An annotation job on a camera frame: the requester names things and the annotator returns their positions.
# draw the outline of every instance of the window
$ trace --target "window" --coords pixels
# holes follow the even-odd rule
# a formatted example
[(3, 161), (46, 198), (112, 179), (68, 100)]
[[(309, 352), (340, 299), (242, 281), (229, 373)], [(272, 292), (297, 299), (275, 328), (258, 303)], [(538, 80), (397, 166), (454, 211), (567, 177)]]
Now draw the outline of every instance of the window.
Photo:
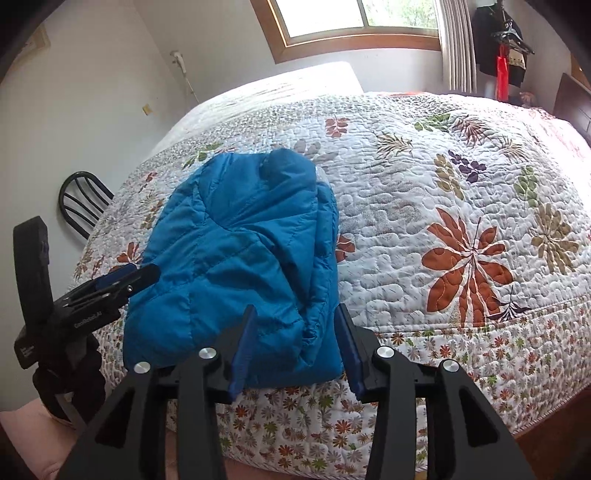
[(275, 63), (360, 48), (441, 50), (434, 0), (251, 0)]

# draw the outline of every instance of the silver bolt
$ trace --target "silver bolt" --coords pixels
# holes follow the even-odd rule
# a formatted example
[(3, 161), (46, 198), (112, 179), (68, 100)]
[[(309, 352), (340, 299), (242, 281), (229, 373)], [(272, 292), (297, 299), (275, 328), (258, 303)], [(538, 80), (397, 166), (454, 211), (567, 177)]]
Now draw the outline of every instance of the silver bolt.
[(146, 374), (150, 371), (150, 364), (148, 362), (140, 362), (134, 365), (134, 372), (137, 374)]
[(209, 360), (217, 355), (216, 349), (210, 346), (202, 348), (199, 350), (199, 356), (204, 360)]
[(454, 360), (445, 360), (443, 362), (443, 368), (448, 372), (457, 372), (460, 369), (460, 365), (457, 364)]
[(378, 356), (382, 358), (391, 358), (394, 356), (394, 349), (391, 346), (381, 346), (378, 348)]

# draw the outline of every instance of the wooden window frame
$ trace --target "wooden window frame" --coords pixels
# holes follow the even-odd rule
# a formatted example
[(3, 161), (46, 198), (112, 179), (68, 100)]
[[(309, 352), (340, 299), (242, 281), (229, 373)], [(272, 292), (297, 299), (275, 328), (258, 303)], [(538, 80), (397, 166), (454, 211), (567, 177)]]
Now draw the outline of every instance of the wooden window frame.
[(251, 0), (275, 63), (363, 48), (414, 48), (441, 51), (437, 30), (373, 27), (368, 25), (362, 0), (357, 2), (366, 26), (290, 37), (275, 0)]

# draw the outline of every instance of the blue puffer jacket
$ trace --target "blue puffer jacket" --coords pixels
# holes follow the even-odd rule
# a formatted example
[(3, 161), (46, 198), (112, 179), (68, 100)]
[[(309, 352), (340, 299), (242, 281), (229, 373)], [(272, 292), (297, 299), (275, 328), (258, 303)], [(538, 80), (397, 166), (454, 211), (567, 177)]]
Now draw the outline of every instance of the blue puffer jacket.
[(154, 227), (144, 263), (161, 278), (129, 302), (126, 367), (179, 363), (251, 303), (258, 338), (246, 386), (338, 377), (338, 218), (330, 186), (301, 155), (217, 155), (175, 190)]

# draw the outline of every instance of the quilted bedspread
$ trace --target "quilted bedspread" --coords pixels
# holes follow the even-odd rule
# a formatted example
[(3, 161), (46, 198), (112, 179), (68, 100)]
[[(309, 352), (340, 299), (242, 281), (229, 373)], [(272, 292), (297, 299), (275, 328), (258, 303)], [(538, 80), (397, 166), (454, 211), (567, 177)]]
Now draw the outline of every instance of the quilted bedspread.
[[(459, 361), (512, 432), (591, 383), (591, 151), (566, 122), (492, 100), (324, 96), (181, 140), (121, 187), (74, 284), (141, 263), (170, 194), (214, 154), (277, 147), (328, 175), (340, 215), (340, 299), (357, 325), (413, 361)], [(110, 386), (125, 374), (124, 317), (97, 332)], [(361, 478), (376, 405), (357, 402), (342, 376), (248, 390), (218, 417), (231, 458)], [(420, 400), (417, 418), (424, 469)]]

